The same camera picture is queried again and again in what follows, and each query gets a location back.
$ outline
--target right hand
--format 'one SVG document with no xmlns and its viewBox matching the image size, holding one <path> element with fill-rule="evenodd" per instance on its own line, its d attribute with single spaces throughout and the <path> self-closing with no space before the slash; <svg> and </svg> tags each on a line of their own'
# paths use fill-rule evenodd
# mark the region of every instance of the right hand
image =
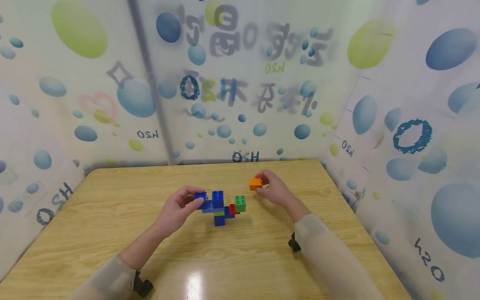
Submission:
<svg viewBox="0 0 480 300">
<path fill-rule="evenodd" d="M 270 170 L 258 172 L 255 178 L 261 178 L 263 185 L 268 184 L 266 188 L 256 188 L 255 192 L 267 198 L 273 204 L 285 208 L 289 202 L 296 198 L 280 177 Z"/>
</svg>

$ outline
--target black clip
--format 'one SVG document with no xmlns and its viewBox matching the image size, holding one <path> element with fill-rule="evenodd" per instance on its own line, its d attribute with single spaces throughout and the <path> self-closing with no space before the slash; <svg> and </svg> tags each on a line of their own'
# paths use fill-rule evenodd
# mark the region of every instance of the black clip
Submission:
<svg viewBox="0 0 480 300">
<path fill-rule="evenodd" d="M 292 234 L 292 238 L 288 241 L 288 245 L 292 249 L 293 253 L 301 250 L 300 245 L 298 245 L 297 241 L 295 240 L 295 232 Z"/>
<path fill-rule="evenodd" d="M 149 280 L 142 281 L 139 277 L 140 271 L 135 272 L 135 280 L 133 281 L 133 291 L 137 292 L 140 297 L 145 298 L 151 290 L 153 284 Z"/>
</svg>

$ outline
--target blue circle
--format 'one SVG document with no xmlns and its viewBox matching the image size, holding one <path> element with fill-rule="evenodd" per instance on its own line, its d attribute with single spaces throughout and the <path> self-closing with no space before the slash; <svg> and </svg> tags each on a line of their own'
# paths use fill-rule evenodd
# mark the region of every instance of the blue circle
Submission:
<svg viewBox="0 0 480 300">
<path fill-rule="evenodd" d="M 15 52 L 9 47 L 0 47 L 0 54 L 8 60 L 13 60 L 16 56 Z"/>
<path fill-rule="evenodd" d="M 172 99 L 177 94 L 177 85 L 171 78 L 162 80 L 158 84 L 158 93 L 165 99 Z"/>
<path fill-rule="evenodd" d="M 412 146 L 409 147 L 402 147 L 399 145 L 400 137 L 403 135 L 405 131 L 407 131 L 412 126 L 422 125 L 421 135 L 418 141 L 415 142 Z M 428 145 L 430 140 L 432 139 L 432 127 L 427 121 L 424 120 L 410 120 L 401 124 L 396 133 L 393 136 L 393 147 L 398 151 L 402 152 L 403 154 L 410 153 L 414 154 L 417 151 L 422 151 Z"/>
<path fill-rule="evenodd" d="M 449 30 L 436 38 L 427 51 L 425 62 L 434 70 L 448 70 L 463 63 L 477 48 L 477 35 L 467 28 Z"/>
<path fill-rule="evenodd" d="M 38 149 L 33 156 L 33 163 L 41 170 L 47 170 L 52 166 L 52 157 L 44 149 Z"/>
<path fill-rule="evenodd" d="M 188 58 L 194 65 L 201 66 L 205 63 L 207 55 L 201 45 L 190 46 L 188 48 Z"/>
<path fill-rule="evenodd" d="M 43 77 L 38 82 L 38 86 L 42 92 L 52 97 L 62 97 L 67 93 L 67 89 L 63 83 L 53 77 Z"/>
<path fill-rule="evenodd" d="M 140 80 L 128 79 L 117 88 L 120 105 L 131 115 L 147 118 L 155 113 L 150 88 Z"/>
<path fill-rule="evenodd" d="M 8 95 L 8 98 L 10 98 L 10 101 L 15 104 L 15 105 L 19 105 L 20 104 L 20 99 L 14 95 L 14 94 L 10 94 Z"/>
<path fill-rule="evenodd" d="M 219 137 L 226 139 L 232 134 L 232 129 L 230 126 L 222 124 L 217 127 L 216 133 Z"/>
<path fill-rule="evenodd" d="M 433 229 L 456 253 L 480 257 L 480 188 L 470 182 L 441 187 L 433 196 Z"/>
<path fill-rule="evenodd" d="M 75 134 L 77 139 L 84 142 L 93 142 L 98 137 L 95 130 L 93 130 L 92 127 L 86 125 L 78 126 L 77 128 L 75 128 L 75 131 L 73 133 Z"/>
<path fill-rule="evenodd" d="M 24 46 L 24 43 L 20 39 L 17 39 L 16 37 L 10 38 L 10 44 L 15 48 L 23 48 Z"/>
<path fill-rule="evenodd" d="M 316 37 L 317 33 L 318 33 L 318 28 L 317 27 L 313 27 L 312 29 L 310 29 L 310 37 L 311 38 Z"/>
<path fill-rule="evenodd" d="M 387 234 L 383 231 L 376 231 L 375 232 L 375 237 L 377 240 L 382 243 L 383 245 L 388 245 L 390 243 L 390 238 L 387 236 Z"/>
<path fill-rule="evenodd" d="M 308 48 L 308 40 L 307 40 L 307 39 L 303 41 L 303 43 L 302 43 L 302 45 L 301 45 L 301 48 L 302 48 L 303 50 L 306 50 L 306 49 Z"/>
<path fill-rule="evenodd" d="M 190 109 L 190 112 L 192 112 L 192 115 L 197 119 L 203 119 L 207 114 L 207 110 L 201 103 L 194 103 Z"/>
<path fill-rule="evenodd" d="M 262 136 L 267 132 L 267 125 L 265 123 L 257 123 L 253 127 L 253 134 L 256 136 Z"/>
<path fill-rule="evenodd" d="M 81 118 L 84 117 L 84 114 L 83 114 L 81 111 L 79 111 L 79 110 L 74 110 L 74 111 L 72 112 L 72 114 L 73 114 L 74 117 L 79 118 L 79 119 L 81 119 Z"/>
<path fill-rule="evenodd" d="M 38 118 L 40 116 L 40 113 L 35 108 L 31 108 L 30 112 L 32 113 L 32 116 L 34 116 L 35 118 Z"/>
<path fill-rule="evenodd" d="M 185 143 L 185 147 L 187 147 L 187 149 L 192 150 L 192 149 L 195 148 L 195 143 L 192 142 L 192 141 L 188 141 L 188 142 Z"/>
<path fill-rule="evenodd" d="M 347 186 L 351 190 L 356 190 L 357 189 L 357 183 L 352 179 L 347 180 Z"/>
<path fill-rule="evenodd" d="M 156 19 L 156 31 L 164 41 L 175 43 L 180 38 L 180 22 L 173 14 L 163 12 Z"/>
<path fill-rule="evenodd" d="M 295 128 L 293 134 L 297 139 L 304 140 L 310 135 L 310 126 L 306 124 L 300 124 Z"/>
<path fill-rule="evenodd" d="M 312 97 L 316 91 L 317 84 L 313 81 L 307 80 L 301 85 L 300 95 L 302 95 L 302 97 L 308 98 Z"/>
</svg>

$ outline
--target green lego brick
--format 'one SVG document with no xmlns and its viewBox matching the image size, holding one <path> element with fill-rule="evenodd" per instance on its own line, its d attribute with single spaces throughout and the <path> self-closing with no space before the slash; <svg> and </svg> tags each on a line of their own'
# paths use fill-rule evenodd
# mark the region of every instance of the green lego brick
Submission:
<svg viewBox="0 0 480 300">
<path fill-rule="evenodd" d="M 245 196 L 235 196 L 235 212 L 243 213 L 247 210 L 247 201 Z"/>
</svg>

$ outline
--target blue lego brick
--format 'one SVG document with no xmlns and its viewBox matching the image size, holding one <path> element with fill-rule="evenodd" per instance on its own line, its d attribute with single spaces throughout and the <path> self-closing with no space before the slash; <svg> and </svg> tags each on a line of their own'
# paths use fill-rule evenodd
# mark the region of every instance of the blue lego brick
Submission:
<svg viewBox="0 0 480 300">
<path fill-rule="evenodd" d="M 223 208 L 223 191 L 212 192 L 213 208 Z"/>
<path fill-rule="evenodd" d="M 200 205 L 199 208 L 197 209 L 207 209 L 208 208 L 208 201 L 207 201 L 207 193 L 206 192 L 196 192 L 195 193 L 195 196 L 194 196 L 194 199 L 197 199 L 197 198 L 203 198 L 204 199 L 204 202 L 202 203 L 202 205 Z"/>
<path fill-rule="evenodd" d="M 215 226 L 225 226 L 224 216 L 214 216 L 213 221 L 215 223 Z"/>
<path fill-rule="evenodd" d="M 225 206 L 223 209 L 225 210 L 225 215 L 223 216 L 225 219 L 235 218 L 235 215 L 230 214 L 230 206 Z"/>
</svg>

